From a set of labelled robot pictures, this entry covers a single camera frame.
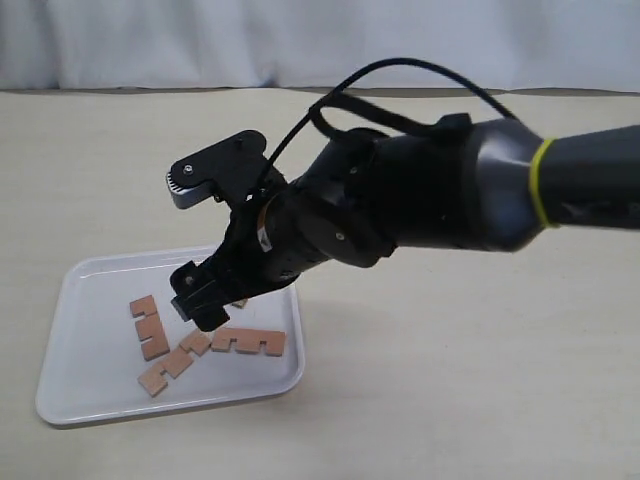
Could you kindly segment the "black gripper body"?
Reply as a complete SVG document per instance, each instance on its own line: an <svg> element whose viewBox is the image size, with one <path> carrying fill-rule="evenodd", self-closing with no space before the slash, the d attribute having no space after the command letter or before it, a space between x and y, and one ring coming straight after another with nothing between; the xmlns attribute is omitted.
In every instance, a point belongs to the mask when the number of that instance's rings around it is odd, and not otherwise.
<svg viewBox="0 0 640 480"><path fill-rule="evenodd" d="M300 226L294 194L235 203L222 244L209 258L210 296L240 300L282 289L329 260Z"/></svg>

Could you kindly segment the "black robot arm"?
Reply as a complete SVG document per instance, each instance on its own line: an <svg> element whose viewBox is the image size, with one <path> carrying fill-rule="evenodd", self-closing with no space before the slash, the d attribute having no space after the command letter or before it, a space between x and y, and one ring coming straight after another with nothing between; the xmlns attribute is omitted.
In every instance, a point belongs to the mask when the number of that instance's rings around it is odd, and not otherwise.
<svg viewBox="0 0 640 480"><path fill-rule="evenodd" d="M334 260L369 268L400 247L515 252L553 226L639 226L639 129L545 140L514 120L443 117L423 134L355 128L294 180L245 130L175 162L177 207L229 206L222 243L170 278L173 307L211 332L226 306Z"/></svg>

